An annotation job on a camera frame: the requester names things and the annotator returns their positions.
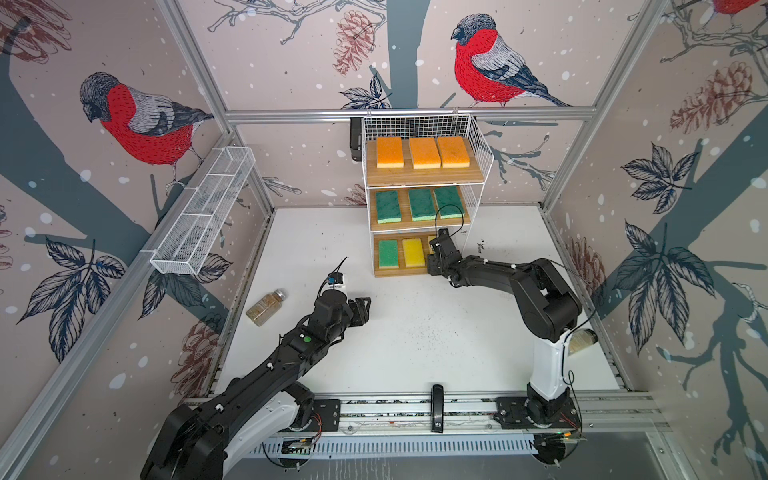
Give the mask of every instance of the white wire rack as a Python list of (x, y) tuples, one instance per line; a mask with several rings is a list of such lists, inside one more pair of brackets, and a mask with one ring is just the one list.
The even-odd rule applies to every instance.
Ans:
[[(469, 146), (472, 149), (472, 154), (474, 155), (475, 160), (477, 161), (477, 165), (482, 172), (482, 181), (479, 179), (452, 181), (450, 176), (448, 176), (445, 178), (434, 177), (429, 182), (422, 182), (417, 184), (389, 187), (381, 187), (379, 185), (372, 186), (369, 184), (368, 162), (375, 162), (376, 159), (368, 158), (368, 142), (375, 141), (378, 137), (401, 137), (403, 140), (413, 137), (464, 137), (469, 142)], [(478, 205), (480, 204), (480, 200), (482, 198), (482, 191), (485, 188), (485, 182), (488, 180), (488, 174), (490, 173), (494, 162), (493, 152), (491, 151), (491, 148), (488, 146), (488, 142), (485, 140), (485, 137), (480, 131), (475, 118), (470, 114), (369, 116), (364, 117), (362, 120), (362, 139), (364, 142), (362, 149), (362, 172), (363, 181), (366, 185), (368, 218), (372, 218), (371, 196), (375, 195), (376, 191), (381, 189), (395, 190), (399, 188), (440, 187), (456, 185), (461, 191), (465, 203), (465, 208), (469, 216), (469, 222), (466, 223), (465, 228), (462, 229), (462, 231), (466, 232), (466, 243), (469, 229), (472, 228), (475, 215), (477, 214)], [(455, 221), (445, 222), (444, 220), (440, 220), (438, 227), (459, 227), (462, 224), (461, 218), (452, 220)], [(383, 230), (381, 228), (374, 229), (372, 226), (369, 228), (371, 258), (374, 270), (376, 270), (376, 258), (373, 258), (373, 242), (375, 235), (379, 235), (381, 233), (392, 234), (408, 232), (413, 233), (419, 231), (424, 232), (426, 230), (435, 228), (435, 224), (429, 221), (418, 222), (418, 224), (411, 222), (408, 225), (402, 223), (390, 223), (387, 225), (389, 227), (387, 230)]]
[(197, 275), (255, 160), (248, 147), (221, 149), (150, 262), (160, 273)]

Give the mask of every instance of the bird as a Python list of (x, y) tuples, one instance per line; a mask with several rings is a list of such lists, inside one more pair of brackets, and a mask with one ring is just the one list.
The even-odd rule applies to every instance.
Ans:
[(549, 94), (525, 65), (525, 59), (509, 48), (496, 30), (490, 15), (468, 15), (451, 35), (456, 40), (455, 74), (459, 86), (475, 103), (498, 102), (504, 107), (512, 98), (539, 97), (559, 106), (570, 107)]
[[(174, 179), (165, 186), (166, 193), (174, 185), (184, 186), (176, 180), (176, 162), (187, 150), (197, 155), (192, 148), (194, 132), (214, 117), (164, 95), (145, 94), (103, 71), (83, 81), (80, 102), (88, 121), (98, 119), (136, 160), (173, 166)], [(200, 155), (197, 158), (199, 167), (203, 160)]]

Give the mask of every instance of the wires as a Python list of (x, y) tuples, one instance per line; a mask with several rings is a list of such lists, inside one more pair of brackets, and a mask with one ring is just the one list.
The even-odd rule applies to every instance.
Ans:
[[(442, 207), (440, 207), (439, 209), (437, 209), (437, 211), (435, 212), (435, 237), (437, 237), (437, 236), (438, 236), (438, 235), (437, 235), (437, 216), (440, 214), (440, 210), (442, 210), (442, 209), (444, 209), (444, 208), (446, 208), (446, 207), (454, 207), (454, 208), (456, 209), (456, 211), (457, 211), (457, 212), (459, 212), (460, 214), (462, 214), (462, 208), (461, 208), (461, 207), (458, 207), (458, 206), (456, 206), (456, 205), (454, 205), (454, 204), (445, 204), (445, 205), (443, 205)], [(458, 228), (458, 230), (456, 230), (455, 232), (451, 233), (451, 234), (449, 235), (449, 237), (453, 237), (453, 236), (454, 236), (454, 235), (456, 235), (458, 232), (462, 231), (462, 228), (464, 228), (464, 214), (462, 214), (462, 225), (461, 225), (461, 226)]]

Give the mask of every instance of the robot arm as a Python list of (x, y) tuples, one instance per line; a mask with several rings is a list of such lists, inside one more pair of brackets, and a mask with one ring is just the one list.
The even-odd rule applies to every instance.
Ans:
[(581, 313), (573, 290), (546, 259), (515, 266), (475, 255), (462, 257), (447, 229), (441, 229), (429, 246), (434, 252), (427, 263), (430, 275), (442, 275), (455, 287), (486, 286), (515, 296), (525, 326), (537, 337), (528, 413), (537, 424), (549, 423), (568, 399), (561, 369), (568, 333)]
[(307, 425), (314, 394), (296, 381), (343, 339), (348, 327), (366, 324), (371, 305), (370, 298), (347, 300), (337, 271), (326, 283), (314, 311), (281, 337), (261, 365), (195, 410), (181, 405), (166, 418), (142, 480), (221, 480), (274, 432)]

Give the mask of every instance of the green sponge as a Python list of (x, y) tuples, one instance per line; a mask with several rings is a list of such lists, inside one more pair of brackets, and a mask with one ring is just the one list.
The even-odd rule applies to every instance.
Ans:
[(397, 240), (379, 241), (379, 268), (400, 268), (397, 260)]
[[(440, 211), (440, 218), (461, 218), (464, 215), (462, 199), (458, 195), (458, 189), (455, 186), (436, 188), (435, 200), (437, 200), (437, 208)], [(455, 207), (446, 207), (440, 210), (445, 205), (456, 205), (458, 209)]]
[(376, 192), (376, 219), (379, 223), (393, 223), (402, 220), (397, 192)]
[(432, 202), (432, 192), (430, 189), (415, 188), (408, 190), (408, 199), (411, 202), (411, 217), (413, 221), (435, 219), (435, 204)]

